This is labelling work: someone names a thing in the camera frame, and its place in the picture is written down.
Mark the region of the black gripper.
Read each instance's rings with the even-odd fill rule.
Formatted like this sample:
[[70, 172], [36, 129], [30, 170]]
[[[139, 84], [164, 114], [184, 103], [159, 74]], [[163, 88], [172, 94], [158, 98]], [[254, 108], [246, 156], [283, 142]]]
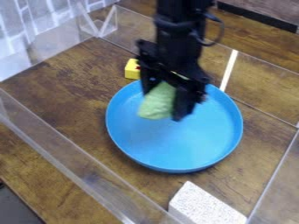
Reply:
[[212, 5], [214, 0], [156, 0], [155, 42], [136, 41], [143, 93], [147, 95], [163, 81], [175, 87], [172, 119], [176, 122], [206, 101], [210, 76], [198, 60], [202, 48], [214, 45], [204, 41], [206, 22], [214, 19]]

